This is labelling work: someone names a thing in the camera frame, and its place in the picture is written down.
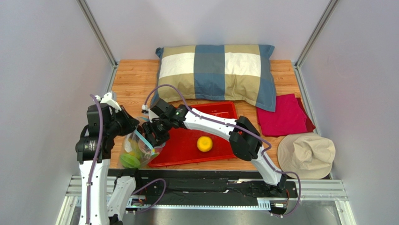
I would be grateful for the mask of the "clear zip top bag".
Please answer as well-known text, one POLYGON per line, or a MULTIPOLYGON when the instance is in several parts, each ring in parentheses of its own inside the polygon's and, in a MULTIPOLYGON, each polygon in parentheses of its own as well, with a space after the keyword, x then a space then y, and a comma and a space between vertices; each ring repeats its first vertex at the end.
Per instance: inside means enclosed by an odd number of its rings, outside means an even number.
MULTIPOLYGON (((137 117, 136 119, 140 122, 140 125, 149 121, 146 117, 137 117)), ((119 156, 120 165, 124 168, 133 169, 145 167, 161 153, 164 146, 165 143, 155 147, 151 145, 145 139, 142 127, 139 126, 134 132, 124 137, 119 156)))

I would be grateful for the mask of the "yellow fake lemon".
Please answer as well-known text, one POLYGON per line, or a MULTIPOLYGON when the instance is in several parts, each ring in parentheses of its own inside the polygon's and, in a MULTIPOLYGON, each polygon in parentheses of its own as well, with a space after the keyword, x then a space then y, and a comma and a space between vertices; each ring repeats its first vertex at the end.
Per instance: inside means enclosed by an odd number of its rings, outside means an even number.
POLYGON ((197 148, 201 152, 209 152, 213 147, 213 141, 208 136, 201 136, 197 140, 197 148))

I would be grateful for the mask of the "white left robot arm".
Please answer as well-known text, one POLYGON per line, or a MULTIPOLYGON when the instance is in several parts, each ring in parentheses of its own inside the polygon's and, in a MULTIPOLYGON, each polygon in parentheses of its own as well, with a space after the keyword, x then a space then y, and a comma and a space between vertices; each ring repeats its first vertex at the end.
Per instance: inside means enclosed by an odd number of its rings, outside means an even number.
POLYGON ((106 103, 91 105, 87 110, 88 124, 75 146, 81 172, 81 225, 121 225, 130 195, 136 188, 137 169, 121 169, 107 200, 107 178, 111 150, 117 136, 136 130, 139 121, 123 106, 106 103))

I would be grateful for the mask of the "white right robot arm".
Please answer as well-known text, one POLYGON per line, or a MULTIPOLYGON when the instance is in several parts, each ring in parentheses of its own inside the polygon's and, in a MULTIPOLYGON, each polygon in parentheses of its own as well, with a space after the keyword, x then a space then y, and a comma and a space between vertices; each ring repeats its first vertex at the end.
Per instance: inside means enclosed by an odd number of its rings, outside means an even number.
POLYGON ((186 104, 174 107, 158 99, 149 107, 142 106, 142 112, 149 115, 149 121, 142 124, 146 140, 154 147, 165 144, 173 128, 197 130, 218 136, 229 142, 233 154, 251 162, 263 181, 282 193, 286 189, 287 176, 277 169, 270 157, 266 156, 265 140, 249 121, 240 116, 226 119, 201 112, 186 104))

